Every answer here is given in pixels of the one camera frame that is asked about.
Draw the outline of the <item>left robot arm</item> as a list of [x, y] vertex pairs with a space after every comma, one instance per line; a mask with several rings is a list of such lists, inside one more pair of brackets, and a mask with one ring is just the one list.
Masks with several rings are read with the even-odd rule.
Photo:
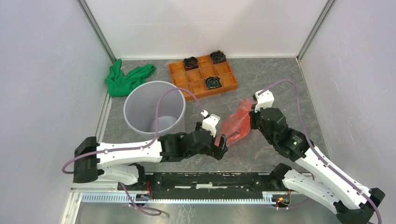
[[198, 154], [221, 160], [228, 151], [226, 141], [221, 135], [216, 145], [215, 138], [204, 129], [166, 134], [153, 142], [111, 144], [87, 137], [74, 152], [73, 182], [105, 179], [141, 190], [147, 184], [141, 162], [180, 162]]

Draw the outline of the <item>red plastic trash bag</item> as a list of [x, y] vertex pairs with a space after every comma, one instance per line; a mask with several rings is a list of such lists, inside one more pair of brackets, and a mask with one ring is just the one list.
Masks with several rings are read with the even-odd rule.
[[251, 130], [249, 111], [253, 104], [254, 101], [248, 98], [239, 102], [237, 111], [223, 121], [215, 145], [219, 145], [222, 134], [227, 137], [227, 145], [236, 143], [249, 134]]

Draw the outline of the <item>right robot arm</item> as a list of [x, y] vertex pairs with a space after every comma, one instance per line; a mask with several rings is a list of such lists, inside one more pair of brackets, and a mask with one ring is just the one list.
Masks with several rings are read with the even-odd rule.
[[378, 210], [385, 197], [382, 190], [370, 189], [345, 174], [306, 135], [290, 128], [278, 108], [252, 109], [249, 116], [251, 129], [259, 130], [281, 156], [319, 178], [307, 178], [281, 163], [271, 172], [273, 189], [286, 187], [305, 195], [333, 212], [342, 224], [368, 224], [373, 215], [382, 223]]

